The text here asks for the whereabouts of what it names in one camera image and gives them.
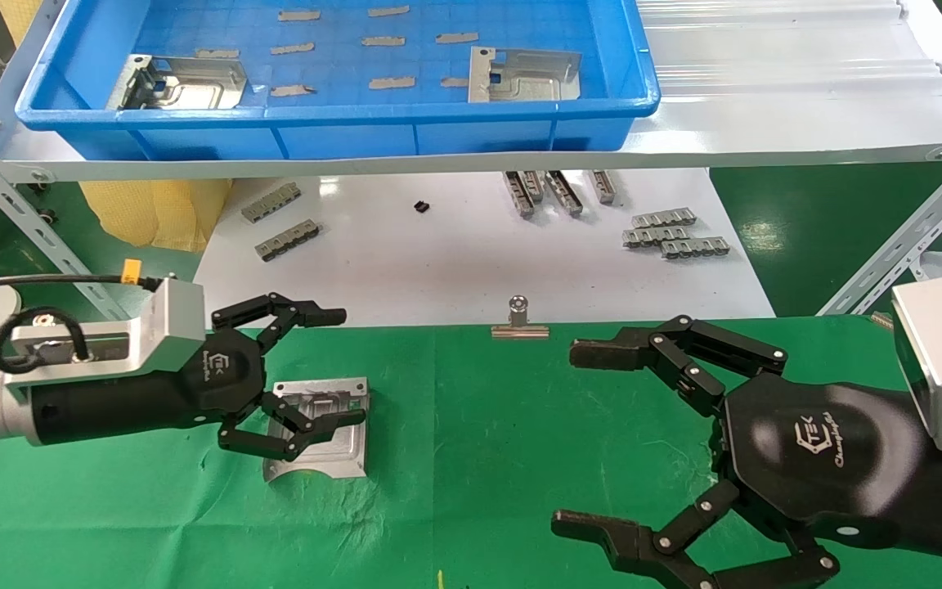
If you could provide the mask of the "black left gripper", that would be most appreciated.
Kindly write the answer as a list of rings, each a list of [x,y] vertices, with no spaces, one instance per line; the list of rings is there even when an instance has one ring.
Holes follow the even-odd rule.
[[[236,330],[270,317],[257,339]],[[46,384],[30,392],[38,441],[78,443],[158,429],[221,424],[218,447],[269,460],[294,461],[309,447],[329,443],[344,426],[361,425],[364,407],[317,417],[266,392],[265,355],[294,328],[340,326],[347,309],[322,308],[276,292],[212,312],[212,329],[193,357],[177,371]],[[240,424],[259,410],[287,436],[244,431]]]

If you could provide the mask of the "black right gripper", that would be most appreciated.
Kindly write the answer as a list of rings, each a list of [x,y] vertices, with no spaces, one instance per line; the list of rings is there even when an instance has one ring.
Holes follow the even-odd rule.
[[[814,537],[869,551],[942,556],[942,450],[906,393],[754,378],[781,375],[786,352],[689,316],[655,328],[625,326],[612,339],[573,340],[569,362],[649,370],[703,417],[719,415],[723,403],[722,470],[742,486],[742,517],[771,539],[785,530],[789,550],[785,558],[716,573],[692,559],[690,546],[741,501],[740,486],[729,479],[661,530],[631,519],[554,512],[553,534],[598,545],[618,573],[653,578],[665,588],[819,588],[841,566]],[[724,385],[700,362],[751,380],[724,398]]]

